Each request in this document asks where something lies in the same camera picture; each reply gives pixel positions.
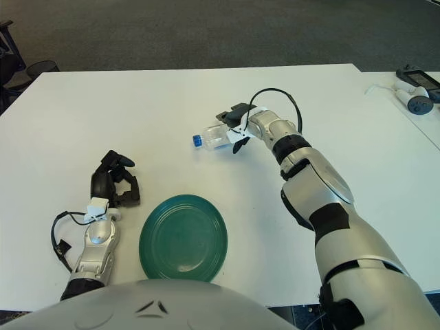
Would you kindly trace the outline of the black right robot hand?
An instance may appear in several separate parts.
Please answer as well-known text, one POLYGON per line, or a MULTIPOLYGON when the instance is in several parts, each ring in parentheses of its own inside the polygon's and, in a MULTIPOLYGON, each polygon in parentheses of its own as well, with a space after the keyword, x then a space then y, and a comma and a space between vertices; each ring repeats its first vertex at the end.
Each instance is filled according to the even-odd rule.
POLYGON ((248 130, 248 118, 254 105, 239 103, 216 115, 216 119, 226 126, 226 137, 232 144, 232 153, 237 154, 253 135, 248 130))

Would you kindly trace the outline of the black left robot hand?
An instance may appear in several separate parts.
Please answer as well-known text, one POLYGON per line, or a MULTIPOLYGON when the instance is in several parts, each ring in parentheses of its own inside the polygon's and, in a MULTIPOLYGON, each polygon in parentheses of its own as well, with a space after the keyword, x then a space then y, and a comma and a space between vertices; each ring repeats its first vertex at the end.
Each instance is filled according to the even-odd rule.
POLYGON ((102 158, 99 167, 91 176, 91 198, 109 200, 110 208, 132 207, 140 204, 140 190, 135 176, 127 168, 135 166, 131 159, 110 150, 102 158), (116 183, 126 181, 130 190, 119 195, 116 183))

